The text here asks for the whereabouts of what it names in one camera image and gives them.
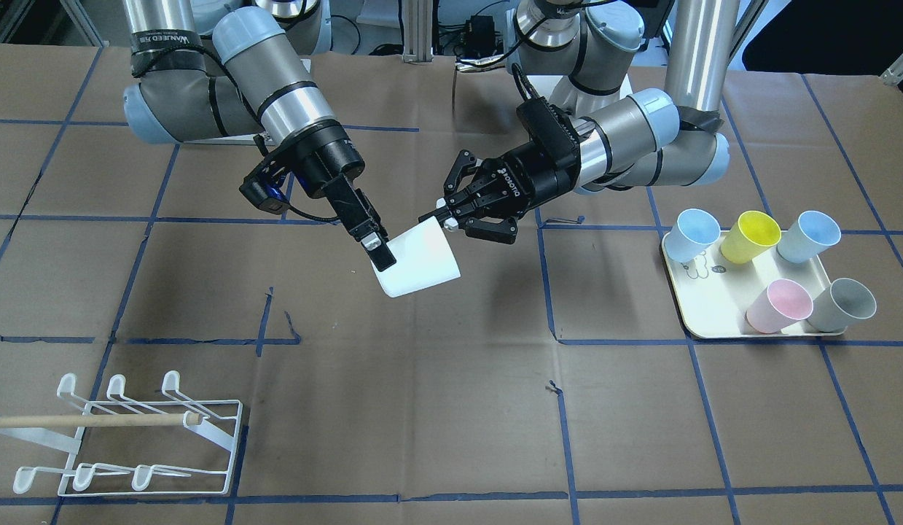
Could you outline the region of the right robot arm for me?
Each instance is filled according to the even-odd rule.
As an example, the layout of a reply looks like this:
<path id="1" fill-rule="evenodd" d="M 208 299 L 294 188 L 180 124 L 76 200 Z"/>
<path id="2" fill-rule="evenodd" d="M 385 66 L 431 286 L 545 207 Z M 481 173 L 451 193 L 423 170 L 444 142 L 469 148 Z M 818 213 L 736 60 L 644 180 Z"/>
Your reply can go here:
<path id="1" fill-rule="evenodd" d="M 124 110 L 136 136 L 169 144 L 252 133 L 262 160 L 239 189 L 252 206 L 290 210 L 284 190 L 293 176 L 308 197 L 331 203 L 375 269 L 394 265 L 377 212 L 353 186 L 364 160 L 267 10 L 224 14 L 207 49 L 188 1 L 125 1 L 124 8 L 138 80 L 124 92 Z"/>

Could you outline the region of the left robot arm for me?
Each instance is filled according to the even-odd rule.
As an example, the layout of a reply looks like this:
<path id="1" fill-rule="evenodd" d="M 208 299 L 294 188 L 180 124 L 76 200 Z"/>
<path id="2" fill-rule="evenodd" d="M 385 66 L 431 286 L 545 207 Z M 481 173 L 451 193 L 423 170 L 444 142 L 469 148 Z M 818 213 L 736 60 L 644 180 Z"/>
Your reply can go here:
<path id="1" fill-rule="evenodd" d="M 722 85 L 740 4 L 681 1 L 661 89 L 622 96 L 644 20 L 622 1 L 521 1 L 512 11 L 527 143 L 460 152 L 437 208 L 419 218 L 511 244 L 517 221 L 564 194 L 717 182 L 727 172 Z"/>

